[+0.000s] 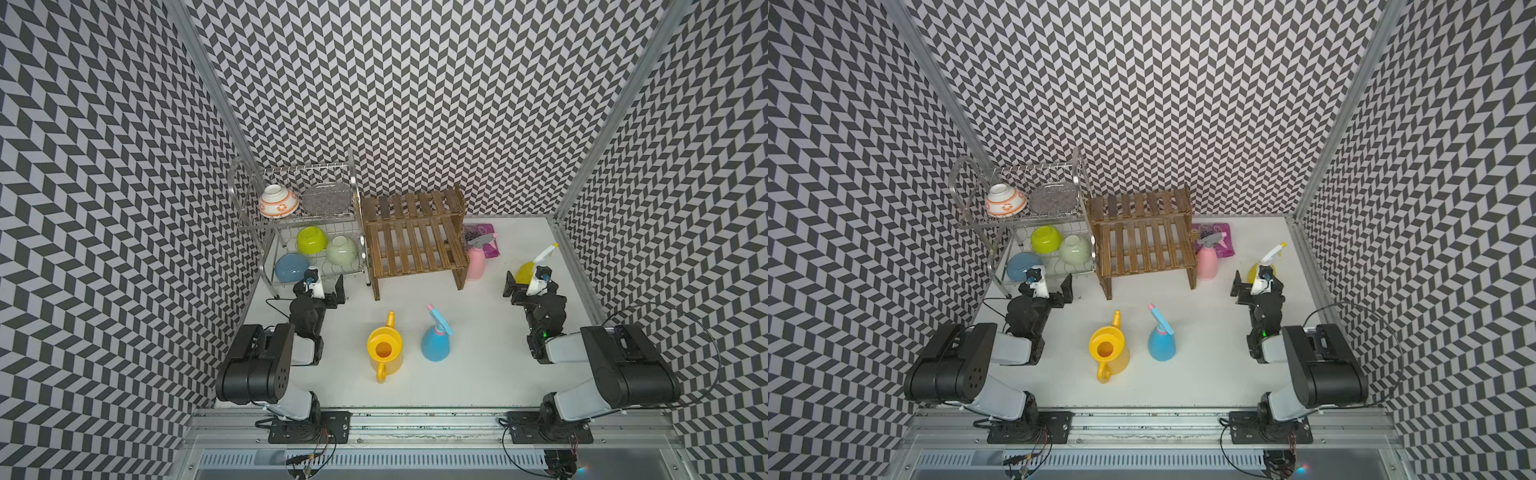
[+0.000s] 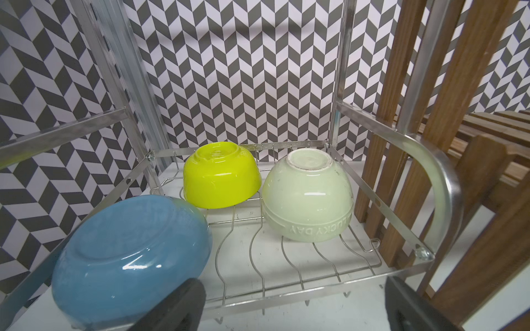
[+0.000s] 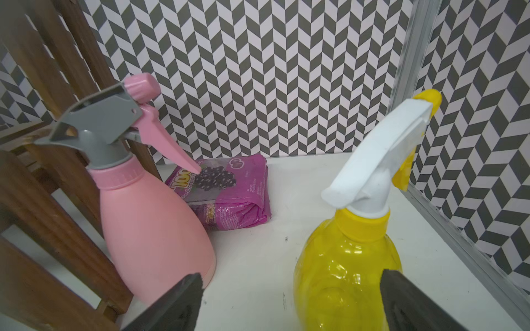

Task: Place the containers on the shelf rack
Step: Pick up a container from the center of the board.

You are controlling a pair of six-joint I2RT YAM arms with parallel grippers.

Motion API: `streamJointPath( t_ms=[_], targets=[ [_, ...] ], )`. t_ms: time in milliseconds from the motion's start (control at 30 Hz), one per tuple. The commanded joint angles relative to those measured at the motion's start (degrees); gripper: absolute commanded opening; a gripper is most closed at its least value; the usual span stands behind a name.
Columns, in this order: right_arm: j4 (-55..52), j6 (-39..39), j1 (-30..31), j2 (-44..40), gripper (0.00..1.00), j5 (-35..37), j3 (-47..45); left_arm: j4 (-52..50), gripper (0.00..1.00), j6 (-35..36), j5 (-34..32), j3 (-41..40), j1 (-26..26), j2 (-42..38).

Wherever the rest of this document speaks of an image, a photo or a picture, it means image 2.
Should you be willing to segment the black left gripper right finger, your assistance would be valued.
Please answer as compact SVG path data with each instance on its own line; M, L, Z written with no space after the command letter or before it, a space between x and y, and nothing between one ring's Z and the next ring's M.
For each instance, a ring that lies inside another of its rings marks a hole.
M385 308L392 331L460 330L399 277L386 279Z

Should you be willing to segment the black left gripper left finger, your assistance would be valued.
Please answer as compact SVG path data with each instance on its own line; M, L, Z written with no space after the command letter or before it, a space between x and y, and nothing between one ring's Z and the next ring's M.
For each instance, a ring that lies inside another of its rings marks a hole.
M197 330L205 302L206 291L203 283L198 279L188 279L128 331Z

